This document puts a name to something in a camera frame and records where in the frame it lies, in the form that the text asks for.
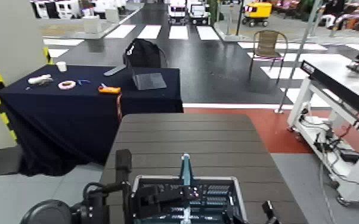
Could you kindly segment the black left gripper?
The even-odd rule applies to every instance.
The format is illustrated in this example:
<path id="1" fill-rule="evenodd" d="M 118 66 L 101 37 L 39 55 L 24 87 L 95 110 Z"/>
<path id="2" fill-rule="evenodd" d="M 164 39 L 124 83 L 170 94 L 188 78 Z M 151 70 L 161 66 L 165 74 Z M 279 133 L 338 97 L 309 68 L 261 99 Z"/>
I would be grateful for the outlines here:
<path id="1" fill-rule="evenodd" d="M 116 183 L 103 185 L 91 182 L 83 189 L 83 200 L 79 207 L 80 223 L 109 223 L 109 206 L 106 198 L 112 192 L 122 191 L 125 224 L 133 224 L 132 187 L 129 174 L 132 172 L 132 154 L 130 150 L 117 150 L 115 154 Z"/>

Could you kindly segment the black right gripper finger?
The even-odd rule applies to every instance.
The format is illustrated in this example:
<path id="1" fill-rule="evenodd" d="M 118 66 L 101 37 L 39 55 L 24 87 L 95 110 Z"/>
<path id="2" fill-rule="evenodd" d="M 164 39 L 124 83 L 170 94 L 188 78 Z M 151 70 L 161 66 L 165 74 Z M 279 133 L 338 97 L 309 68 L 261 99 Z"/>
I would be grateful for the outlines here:
<path id="1" fill-rule="evenodd" d="M 263 203 L 262 209 L 267 217 L 265 224 L 280 224 L 280 218 L 276 212 L 272 202 L 267 200 Z"/>

